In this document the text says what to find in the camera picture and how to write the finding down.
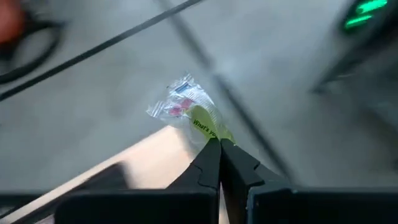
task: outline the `beige surface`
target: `beige surface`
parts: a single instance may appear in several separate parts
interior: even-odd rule
[[[6,216],[1,223],[12,223],[20,219],[117,162],[124,165],[131,188],[165,188],[189,166],[195,154],[179,131],[167,126]],[[228,220],[224,212],[223,214],[220,215],[220,223]]]

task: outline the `concrete floor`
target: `concrete floor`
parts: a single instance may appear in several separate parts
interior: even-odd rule
[[[53,16],[68,21],[65,42],[0,92],[161,13],[157,1],[53,0]],[[334,30],[346,4],[204,0],[181,16],[301,184],[397,185],[396,133],[338,87],[308,92],[349,44]],[[186,70],[220,107],[238,144],[272,166],[167,19],[0,102],[0,190],[54,188],[157,131],[164,123],[145,110]]]

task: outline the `clear plastic wrapper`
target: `clear plastic wrapper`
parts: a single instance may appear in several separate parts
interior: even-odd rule
[[[189,73],[169,85],[167,96],[149,106],[147,113],[182,129],[194,144],[206,143],[209,138],[234,142],[213,100]]]

